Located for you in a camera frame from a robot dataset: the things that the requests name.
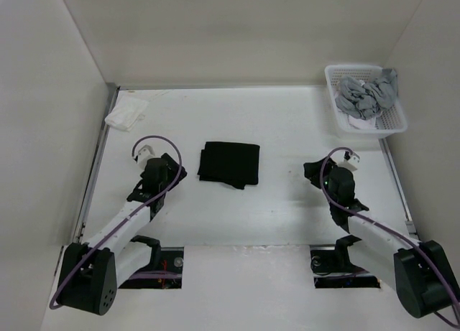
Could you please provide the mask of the black tank top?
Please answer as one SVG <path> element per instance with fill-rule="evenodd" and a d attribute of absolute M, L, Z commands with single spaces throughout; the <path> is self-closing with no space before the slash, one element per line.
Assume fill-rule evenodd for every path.
<path fill-rule="evenodd" d="M 259 183 L 260 145 L 207 141 L 201 150 L 200 181 L 221 182 L 238 190 Z"/>

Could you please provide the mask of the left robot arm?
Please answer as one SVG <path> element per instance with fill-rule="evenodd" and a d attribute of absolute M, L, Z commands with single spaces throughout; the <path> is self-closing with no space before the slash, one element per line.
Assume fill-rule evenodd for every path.
<path fill-rule="evenodd" d="M 167 153 L 154 157 L 142 149 L 136 161 L 143 169 L 141 179 L 118 214 L 86 242 L 71 243 L 65 249 L 50 308 L 66 306 L 104 315 L 122 284 L 141 270 L 159 269 L 160 242 L 139 232 L 163 209 L 167 192 L 187 172 Z"/>

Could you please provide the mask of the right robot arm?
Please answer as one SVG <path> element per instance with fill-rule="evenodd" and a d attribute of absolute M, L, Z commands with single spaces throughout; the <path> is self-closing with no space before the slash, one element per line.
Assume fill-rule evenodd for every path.
<path fill-rule="evenodd" d="M 321 190 L 334 223 L 346 232 L 330 256 L 319 256 L 317 274 L 353 274 L 363 269 L 383 280 L 414 318 L 452 307 L 459 315 L 459 284 L 442 246 L 410 239 L 371 219 L 355 196 L 354 175 L 326 157 L 303 165 L 305 178 Z"/>

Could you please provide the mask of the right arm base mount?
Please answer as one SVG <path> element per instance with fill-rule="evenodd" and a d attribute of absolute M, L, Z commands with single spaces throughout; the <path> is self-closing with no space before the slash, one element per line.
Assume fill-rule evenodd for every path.
<path fill-rule="evenodd" d="M 380 289 L 380 281 L 350 262 L 348 249 L 359 239 L 345 236 L 334 245 L 310 246 L 310 269 L 316 289 Z"/>

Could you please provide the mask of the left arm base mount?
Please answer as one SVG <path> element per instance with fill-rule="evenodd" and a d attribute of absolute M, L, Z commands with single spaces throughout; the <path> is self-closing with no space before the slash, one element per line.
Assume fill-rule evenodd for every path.
<path fill-rule="evenodd" d="M 149 263 L 133 273 L 134 278 L 119 285 L 120 289 L 181 289 L 185 249 L 164 248 L 160 241 L 147 236 L 135 236 L 132 243 L 149 247 Z"/>

